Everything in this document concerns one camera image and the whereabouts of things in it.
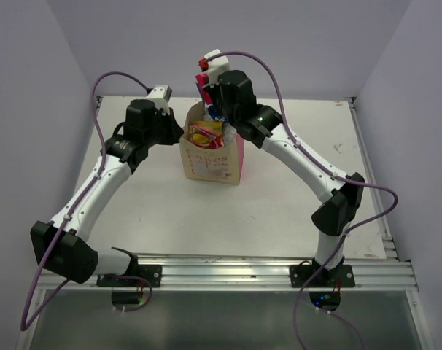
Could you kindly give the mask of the blue chips bag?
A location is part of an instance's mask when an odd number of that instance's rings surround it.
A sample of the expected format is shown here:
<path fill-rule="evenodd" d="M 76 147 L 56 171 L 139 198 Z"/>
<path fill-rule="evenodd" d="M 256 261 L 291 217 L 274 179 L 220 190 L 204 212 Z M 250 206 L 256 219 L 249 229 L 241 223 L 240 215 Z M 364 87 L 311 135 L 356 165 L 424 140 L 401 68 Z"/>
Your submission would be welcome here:
<path fill-rule="evenodd" d="M 203 120 L 226 123 L 228 119 L 222 115 L 221 111 L 218 110 L 213 104 L 208 103 L 209 96 L 202 90 L 201 84 L 197 82 L 195 86 L 197 87 L 198 93 L 202 100 Z"/>

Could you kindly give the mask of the small pink snack packet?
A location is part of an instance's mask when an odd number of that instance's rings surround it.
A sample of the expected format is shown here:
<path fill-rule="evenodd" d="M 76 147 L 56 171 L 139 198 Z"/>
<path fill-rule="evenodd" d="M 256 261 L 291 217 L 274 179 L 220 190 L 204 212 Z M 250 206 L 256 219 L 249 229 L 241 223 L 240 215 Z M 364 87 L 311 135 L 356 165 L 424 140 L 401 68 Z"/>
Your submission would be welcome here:
<path fill-rule="evenodd" d="M 206 90 L 207 88 L 209 88 L 209 75 L 206 73 L 197 74 L 195 76 L 195 84 L 204 105 L 205 106 L 212 105 L 212 99 Z"/>

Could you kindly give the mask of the Fox's fruit candy bag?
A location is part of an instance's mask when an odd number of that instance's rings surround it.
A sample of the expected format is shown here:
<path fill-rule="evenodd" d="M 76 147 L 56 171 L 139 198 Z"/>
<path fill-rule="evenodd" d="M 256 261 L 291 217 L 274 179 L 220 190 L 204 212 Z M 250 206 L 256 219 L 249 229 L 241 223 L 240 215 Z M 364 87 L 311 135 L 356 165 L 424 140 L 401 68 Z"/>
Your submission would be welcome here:
<path fill-rule="evenodd" d="M 199 120 L 188 127 L 188 141 L 203 149 L 219 149 L 236 138 L 235 129 L 222 121 Z"/>

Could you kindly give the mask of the beige Cakes paper bag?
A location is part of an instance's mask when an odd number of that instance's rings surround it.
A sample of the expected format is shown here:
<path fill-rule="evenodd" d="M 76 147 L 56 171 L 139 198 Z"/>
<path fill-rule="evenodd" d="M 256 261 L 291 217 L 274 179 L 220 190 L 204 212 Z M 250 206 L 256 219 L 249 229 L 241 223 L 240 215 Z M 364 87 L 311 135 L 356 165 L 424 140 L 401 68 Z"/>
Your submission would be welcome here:
<path fill-rule="evenodd" d="M 203 120 L 202 101 L 193 105 L 186 116 L 184 134 L 179 139 L 182 163 L 188 179 L 238 185 L 244 161 L 244 140 L 236 133 L 235 140 L 219 149 L 203 149 L 188 141 L 190 123 Z"/>

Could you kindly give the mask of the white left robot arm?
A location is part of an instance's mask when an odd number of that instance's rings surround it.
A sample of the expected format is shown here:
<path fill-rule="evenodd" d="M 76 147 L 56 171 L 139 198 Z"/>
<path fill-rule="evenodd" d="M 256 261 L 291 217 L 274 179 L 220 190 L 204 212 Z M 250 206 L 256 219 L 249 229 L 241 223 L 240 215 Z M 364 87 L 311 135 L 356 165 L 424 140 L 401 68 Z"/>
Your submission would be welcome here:
<path fill-rule="evenodd" d="M 93 171 L 72 199 L 49 221 L 36 222 L 31 240 L 39 267 L 79 284 L 93 275 L 113 275 L 123 286 L 139 277 L 137 258 L 124 249 L 96 250 L 88 244 L 102 211 L 155 145 L 174 145 L 183 130 L 164 98 L 132 100 L 125 120 L 109 139 Z"/>

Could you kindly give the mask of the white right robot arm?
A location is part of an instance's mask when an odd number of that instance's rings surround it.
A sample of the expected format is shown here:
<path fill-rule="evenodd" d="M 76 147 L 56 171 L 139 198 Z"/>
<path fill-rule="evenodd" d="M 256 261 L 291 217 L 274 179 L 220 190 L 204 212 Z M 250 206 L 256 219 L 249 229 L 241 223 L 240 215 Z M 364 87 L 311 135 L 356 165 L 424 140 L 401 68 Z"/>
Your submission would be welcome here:
<path fill-rule="evenodd" d="M 338 278 L 337 267 L 344 261 L 344 231 L 362 201 L 363 177 L 335 168 L 297 135 L 289 136 L 280 113 L 257 102 L 252 82 L 244 72 L 205 71 L 203 75 L 203 91 L 237 134 L 283 162 L 320 201 L 311 216 L 319 231 L 312 276 L 318 285 L 331 285 Z"/>

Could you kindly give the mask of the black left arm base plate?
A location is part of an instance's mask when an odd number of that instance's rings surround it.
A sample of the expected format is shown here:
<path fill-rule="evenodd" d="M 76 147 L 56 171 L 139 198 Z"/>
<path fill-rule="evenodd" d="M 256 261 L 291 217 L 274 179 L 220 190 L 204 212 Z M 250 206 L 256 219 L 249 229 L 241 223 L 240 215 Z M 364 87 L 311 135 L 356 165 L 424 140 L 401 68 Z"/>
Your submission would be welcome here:
<path fill-rule="evenodd" d="M 152 287 L 158 288 L 163 276 L 161 265 L 135 265 L 123 275 L 98 275 L 98 287 Z"/>

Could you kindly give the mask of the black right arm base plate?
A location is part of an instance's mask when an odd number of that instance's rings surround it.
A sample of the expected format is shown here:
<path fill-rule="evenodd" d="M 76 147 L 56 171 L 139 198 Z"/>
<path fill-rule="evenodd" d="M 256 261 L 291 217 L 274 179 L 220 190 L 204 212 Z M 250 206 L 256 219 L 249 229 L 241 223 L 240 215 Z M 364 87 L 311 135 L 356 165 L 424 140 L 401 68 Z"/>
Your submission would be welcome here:
<path fill-rule="evenodd" d="M 332 270 L 324 268 L 308 284 L 306 281 L 318 270 L 315 262 L 301 262 L 289 266 L 291 287 L 301 288 L 303 285 L 312 288 L 352 288 L 356 286 L 351 265 L 339 264 Z"/>

